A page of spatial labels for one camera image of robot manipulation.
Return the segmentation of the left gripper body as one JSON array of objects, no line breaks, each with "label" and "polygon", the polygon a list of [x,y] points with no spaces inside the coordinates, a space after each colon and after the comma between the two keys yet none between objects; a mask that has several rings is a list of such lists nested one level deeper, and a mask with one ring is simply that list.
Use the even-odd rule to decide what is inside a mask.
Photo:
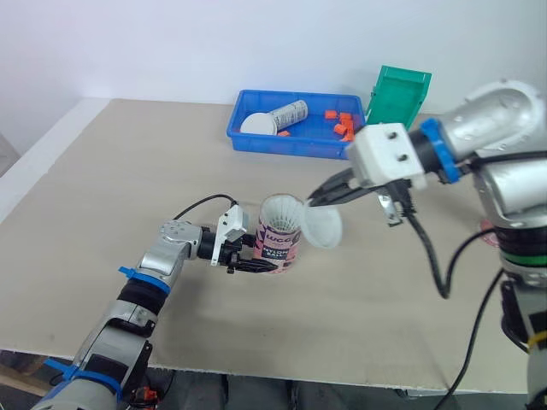
[{"label": "left gripper body", "polygon": [[219,255],[219,262],[222,266],[226,267],[228,274],[234,274],[236,270],[236,262],[239,260],[247,260],[241,258],[241,252],[244,250],[242,244],[242,237],[230,242],[226,240],[221,245],[221,251]]}]

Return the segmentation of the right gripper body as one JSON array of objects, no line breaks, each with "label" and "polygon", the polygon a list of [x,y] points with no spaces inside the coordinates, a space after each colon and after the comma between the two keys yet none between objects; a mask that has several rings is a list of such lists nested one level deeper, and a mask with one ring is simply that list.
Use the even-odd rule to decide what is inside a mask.
[{"label": "right gripper body", "polygon": [[352,188],[349,194],[349,200],[353,201],[362,196],[371,194],[371,193],[380,193],[386,192],[391,198],[396,201],[407,201],[410,199],[409,188],[411,183],[407,179],[398,179],[391,181],[387,184],[377,185],[372,187],[362,187],[360,184],[357,184],[356,188]]}]

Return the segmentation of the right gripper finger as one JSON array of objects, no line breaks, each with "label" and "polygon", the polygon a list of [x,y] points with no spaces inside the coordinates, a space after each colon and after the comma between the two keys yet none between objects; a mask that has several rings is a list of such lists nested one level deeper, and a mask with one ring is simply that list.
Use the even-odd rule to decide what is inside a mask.
[{"label": "right gripper finger", "polygon": [[347,184],[327,185],[322,184],[308,197],[310,207],[325,207],[344,204],[357,198],[377,191],[379,187],[363,188],[358,186],[350,188]]},{"label": "right gripper finger", "polygon": [[349,197],[350,181],[353,179],[354,173],[351,168],[347,168],[339,173],[334,174],[327,179],[317,189],[315,189],[308,199],[311,202],[336,202]]}]

